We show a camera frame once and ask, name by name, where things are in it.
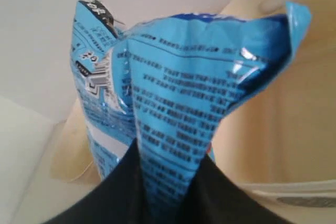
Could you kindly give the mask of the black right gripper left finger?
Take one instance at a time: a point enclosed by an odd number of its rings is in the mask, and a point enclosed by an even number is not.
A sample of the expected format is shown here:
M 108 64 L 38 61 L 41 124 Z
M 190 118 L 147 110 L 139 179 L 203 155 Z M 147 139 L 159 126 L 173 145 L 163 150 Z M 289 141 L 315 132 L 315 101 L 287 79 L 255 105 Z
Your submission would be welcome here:
M 44 223 L 155 223 L 146 203 L 136 140 L 103 182 Z

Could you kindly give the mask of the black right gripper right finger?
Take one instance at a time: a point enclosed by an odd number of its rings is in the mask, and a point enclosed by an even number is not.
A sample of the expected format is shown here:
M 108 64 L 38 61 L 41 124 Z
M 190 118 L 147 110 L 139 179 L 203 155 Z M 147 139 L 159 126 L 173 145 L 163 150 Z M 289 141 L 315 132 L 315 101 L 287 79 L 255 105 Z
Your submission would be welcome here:
M 175 223 L 282 224 L 288 220 L 252 199 L 206 155 L 193 178 Z

